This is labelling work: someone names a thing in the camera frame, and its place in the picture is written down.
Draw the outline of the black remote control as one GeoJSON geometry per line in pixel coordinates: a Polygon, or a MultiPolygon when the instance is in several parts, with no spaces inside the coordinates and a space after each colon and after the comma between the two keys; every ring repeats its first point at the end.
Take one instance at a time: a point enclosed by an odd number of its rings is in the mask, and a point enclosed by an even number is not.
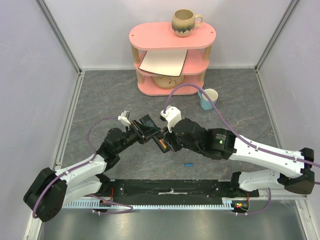
{"type": "Polygon", "coordinates": [[[159,128],[152,118],[147,114],[139,119],[140,123],[147,126],[149,129],[148,135],[153,139],[158,148],[163,152],[167,153],[170,151],[169,146],[165,143],[164,135],[161,128],[159,128]]]}

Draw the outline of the orange battery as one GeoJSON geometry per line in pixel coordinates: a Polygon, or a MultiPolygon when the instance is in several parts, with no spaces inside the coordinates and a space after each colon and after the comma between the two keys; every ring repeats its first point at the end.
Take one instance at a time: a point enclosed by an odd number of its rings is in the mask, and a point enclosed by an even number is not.
{"type": "Polygon", "coordinates": [[[165,143],[162,141],[162,139],[160,139],[159,141],[160,141],[160,143],[161,143],[162,147],[163,147],[164,149],[166,149],[166,148],[167,148],[167,146],[166,146],[166,145],[165,145],[165,143]]]}

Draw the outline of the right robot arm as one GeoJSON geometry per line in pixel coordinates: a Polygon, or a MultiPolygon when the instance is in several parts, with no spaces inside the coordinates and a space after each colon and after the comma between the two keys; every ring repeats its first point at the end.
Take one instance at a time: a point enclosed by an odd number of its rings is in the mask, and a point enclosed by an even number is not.
{"type": "Polygon", "coordinates": [[[212,160],[242,161],[264,167],[256,172],[235,172],[229,191],[235,197],[258,189],[285,189],[309,195],[315,186],[311,170],[314,151],[284,150],[259,144],[224,128],[205,129],[184,118],[175,126],[163,129],[163,141],[174,152],[187,149],[212,160]]]}

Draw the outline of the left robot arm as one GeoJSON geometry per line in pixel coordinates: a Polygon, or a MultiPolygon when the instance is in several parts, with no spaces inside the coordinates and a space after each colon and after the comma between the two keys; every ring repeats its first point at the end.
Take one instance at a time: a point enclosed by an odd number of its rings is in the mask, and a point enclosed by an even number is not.
{"type": "Polygon", "coordinates": [[[99,197],[106,196],[110,185],[99,176],[118,163],[119,153],[135,143],[147,143],[160,131],[156,126],[133,120],[125,131],[110,129],[99,149],[87,159],[57,171],[49,167],[42,169],[23,197],[32,217],[47,222],[77,198],[94,193],[99,197]]]}

